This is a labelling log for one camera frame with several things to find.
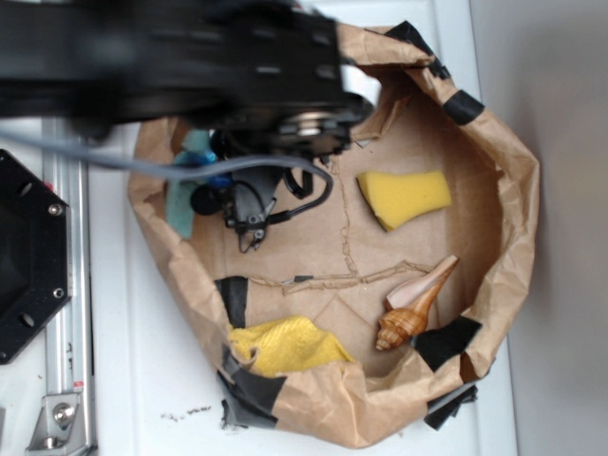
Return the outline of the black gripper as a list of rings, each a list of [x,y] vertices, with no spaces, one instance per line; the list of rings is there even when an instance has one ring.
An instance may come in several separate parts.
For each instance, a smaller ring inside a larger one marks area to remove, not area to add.
[[[276,205],[282,175],[280,168],[260,166],[215,176],[194,190],[190,205],[201,216],[221,212],[226,226],[239,233],[239,251],[256,251]]]

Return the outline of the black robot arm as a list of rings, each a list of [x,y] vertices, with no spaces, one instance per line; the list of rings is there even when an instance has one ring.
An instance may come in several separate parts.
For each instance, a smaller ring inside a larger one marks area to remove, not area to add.
[[[296,1],[5,1],[1,114],[60,117],[73,140],[3,130],[73,160],[191,181],[239,248],[322,204],[331,155],[375,109],[380,83],[339,47],[338,26]],[[178,116],[199,156],[161,165],[96,153],[118,124]]]

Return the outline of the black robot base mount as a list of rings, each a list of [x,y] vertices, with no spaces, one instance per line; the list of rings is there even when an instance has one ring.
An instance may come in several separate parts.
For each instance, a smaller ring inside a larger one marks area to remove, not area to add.
[[[68,206],[1,151],[1,364],[13,362],[69,300]]]

